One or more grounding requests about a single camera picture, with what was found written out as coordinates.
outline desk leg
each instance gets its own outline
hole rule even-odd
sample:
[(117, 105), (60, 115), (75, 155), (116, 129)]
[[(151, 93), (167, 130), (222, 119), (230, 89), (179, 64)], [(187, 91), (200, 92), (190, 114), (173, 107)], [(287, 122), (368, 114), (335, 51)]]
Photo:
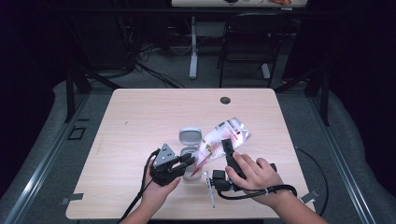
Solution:
[(268, 63), (262, 65), (262, 77), (268, 79), (271, 77), (270, 69), (268, 68)]
[(67, 117), (64, 121), (65, 123), (68, 123), (75, 114), (74, 83), (71, 73), (72, 72), (69, 71), (66, 77)]
[(191, 64), (190, 79), (197, 78), (198, 54), (197, 54), (197, 36), (195, 33), (195, 17), (191, 18)]
[(311, 77), (311, 80), (309, 81), (308, 85), (305, 87), (305, 96), (306, 97), (314, 97), (317, 95), (318, 90), (320, 89), (320, 86), (322, 87), (321, 91), (321, 99), (320, 99), (320, 116), (323, 120), (323, 122), (326, 124), (326, 126), (329, 126), (329, 121), (328, 121), (328, 107), (329, 107), (329, 79), (330, 75), (329, 72), (326, 71), (323, 68), (316, 68), (308, 73), (304, 74), (301, 77), (296, 77), (292, 81), (283, 84), (282, 86), (278, 87), (275, 89), (276, 93), (280, 93), (282, 91), (287, 90), (290, 87), (293, 87), (300, 81)]

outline wire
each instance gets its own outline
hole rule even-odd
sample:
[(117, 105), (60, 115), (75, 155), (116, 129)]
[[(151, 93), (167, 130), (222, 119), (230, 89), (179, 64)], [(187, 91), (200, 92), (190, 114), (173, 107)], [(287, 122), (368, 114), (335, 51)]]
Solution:
[(162, 74), (162, 73), (156, 72), (156, 71), (146, 67), (142, 63), (136, 62), (136, 65), (139, 65), (143, 70), (147, 71), (150, 75), (158, 78), (160, 81), (162, 81), (165, 84), (166, 87), (167, 87), (167, 85), (169, 85), (169, 86), (171, 86), (173, 88), (185, 88), (185, 86), (183, 86), (183, 84), (181, 84), (180, 82), (178, 82), (174, 78), (169, 77), (166, 74)]
[(323, 213), (324, 213), (324, 211), (326, 210), (326, 207), (327, 207), (327, 204), (328, 204), (328, 201), (329, 201), (329, 184), (328, 184), (328, 182), (327, 182), (327, 177), (326, 177), (326, 175), (324, 174), (323, 169), (322, 169), (321, 166), (319, 165), (318, 161), (315, 160), (314, 157), (312, 157), (312, 156), (309, 155), (306, 151), (300, 149), (299, 147), (294, 147), (294, 149), (296, 149), (297, 151), (300, 151), (300, 152), (304, 153), (305, 156), (307, 156), (308, 158), (310, 158), (310, 159), (317, 165), (317, 167), (319, 168), (320, 172), (322, 173), (323, 180), (324, 180), (324, 184), (325, 184), (325, 188), (326, 188), (326, 198), (325, 198), (325, 200), (324, 200), (323, 207), (322, 207), (322, 209), (321, 209), (321, 211), (320, 211), (320, 213), (319, 213), (319, 215), (322, 216)]
[(142, 46), (140, 52), (136, 55), (136, 60), (139, 62), (148, 62), (150, 53), (155, 49), (156, 47), (153, 44)]
[(147, 169), (149, 167), (149, 161), (151, 160), (151, 158), (153, 156), (157, 156), (158, 153), (160, 153), (160, 150), (157, 149), (154, 152), (151, 153), (151, 155), (148, 157), (148, 160), (146, 161), (146, 165), (145, 165), (145, 170), (143, 171), (143, 178), (142, 178), (142, 185), (140, 187), (139, 192), (137, 192), (136, 197), (134, 198), (134, 200), (131, 202), (131, 204), (129, 205), (129, 207), (126, 209), (124, 215), (120, 218), (118, 223), (121, 223), (126, 217), (128, 217), (129, 213), (131, 212), (131, 210), (134, 208), (134, 205), (137, 203), (137, 201), (140, 200), (140, 198), (143, 195), (143, 192), (146, 190), (146, 188), (149, 186), (149, 184), (152, 182), (152, 179), (148, 182), (148, 184), (145, 186), (145, 181), (146, 181), (146, 174), (147, 174)]
[(276, 185), (276, 186), (272, 186), (272, 187), (269, 187), (266, 189), (243, 189), (243, 190), (257, 191), (257, 192), (246, 194), (246, 195), (241, 195), (241, 196), (236, 196), (236, 197), (225, 196), (221, 193), (220, 190), (218, 190), (218, 195), (220, 196), (220, 198), (226, 199), (226, 200), (242, 200), (242, 199), (254, 198), (254, 197), (257, 197), (257, 196), (260, 196), (263, 194), (267, 195), (272, 192), (276, 193), (277, 191), (282, 190), (282, 189), (290, 190), (293, 193), (293, 195), (297, 197), (297, 190), (292, 185)]
[(127, 68), (127, 69), (125, 69), (123, 71), (120, 71), (117, 74), (112, 74), (112, 75), (103, 75), (103, 74), (101, 74), (101, 77), (104, 77), (106, 79), (112, 79), (112, 78), (117, 78), (117, 77), (125, 77), (126, 75), (132, 73), (133, 71), (134, 71), (133, 68)]
[[(178, 52), (178, 51), (176, 50), (177, 48), (188, 48), (188, 49), (186, 49), (186, 50), (183, 51), (183, 52)], [(172, 50), (175, 54), (182, 55), (182, 54), (188, 53), (188, 52), (190, 51), (191, 48), (192, 48), (192, 45), (189, 45), (189, 46), (185, 46), (185, 47), (171, 47), (171, 50)]]

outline black cord on floor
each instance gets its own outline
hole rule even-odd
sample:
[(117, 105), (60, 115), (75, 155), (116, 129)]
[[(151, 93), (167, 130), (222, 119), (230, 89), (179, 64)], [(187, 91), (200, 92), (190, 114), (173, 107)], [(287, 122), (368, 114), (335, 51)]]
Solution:
[(307, 156), (309, 159), (311, 159), (311, 160), (317, 165), (317, 167), (319, 168), (320, 172), (322, 173), (323, 180), (324, 180), (324, 184), (325, 184), (325, 188), (326, 188), (326, 198), (325, 198), (325, 200), (324, 200), (323, 207), (322, 207), (322, 209), (321, 209), (321, 211), (320, 211), (320, 213), (319, 213), (319, 215), (322, 216), (323, 213), (324, 213), (324, 211), (326, 210), (327, 203), (328, 203), (328, 201), (329, 201), (329, 184), (328, 184), (328, 182), (327, 182), (326, 175), (324, 174), (323, 169), (321, 168), (321, 166), (319, 165), (318, 161), (315, 160), (314, 157), (312, 157), (312, 156), (309, 155), (306, 151), (300, 149), (299, 147), (294, 147), (294, 149), (296, 149), (297, 151), (302, 152), (303, 154), (305, 154), (305, 156)]
[(139, 65), (143, 70), (145, 70), (146, 72), (148, 72), (149, 74), (151, 74), (152, 76), (158, 78), (160, 81), (162, 81), (165, 85), (169, 85), (173, 88), (185, 88), (185, 86), (183, 86), (183, 84), (181, 84), (180, 82), (178, 82), (177, 80), (175, 80), (172, 77), (169, 77), (166, 74), (162, 74), (159, 72), (156, 72), (148, 67), (146, 67), (145, 65), (143, 65), (142, 63), (136, 63), (136, 65)]

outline chair leg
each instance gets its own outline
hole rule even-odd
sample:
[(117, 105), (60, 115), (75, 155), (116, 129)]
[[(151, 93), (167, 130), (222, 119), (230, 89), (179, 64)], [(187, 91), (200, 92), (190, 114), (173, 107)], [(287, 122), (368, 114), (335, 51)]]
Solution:
[(267, 88), (271, 88), (271, 84), (272, 84), (272, 79), (274, 77), (274, 72), (275, 72), (275, 67), (276, 67), (276, 60), (271, 64), (272, 68), (271, 68), (271, 74), (270, 74), (270, 78), (268, 79), (268, 85)]
[(221, 56), (222, 56), (222, 53), (220, 52), (220, 56), (219, 56), (219, 60), (218, 60), (218, 69), (219, 69), (219, 66), (220, 66)]
[(219, 65), (220, 65), (219, 88), (221, 88), (222, 87), (223, 70), (224, 70), (224, 61), (222, 59), (220, 59)]

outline plastic packaging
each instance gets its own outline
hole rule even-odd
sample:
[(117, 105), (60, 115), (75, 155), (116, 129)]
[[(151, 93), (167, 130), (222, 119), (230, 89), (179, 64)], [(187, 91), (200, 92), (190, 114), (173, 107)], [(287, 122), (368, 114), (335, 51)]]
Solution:
[(251, 133), (237, 118), (228, 119), (216, 126), (202, 139), (198, 150), (195, 152), (195, 169), (193, 175), (205, 164), (225, 155), (221, 144), (223, 139), (231, 139), (233, 148), (237, 149), (249, 139)]

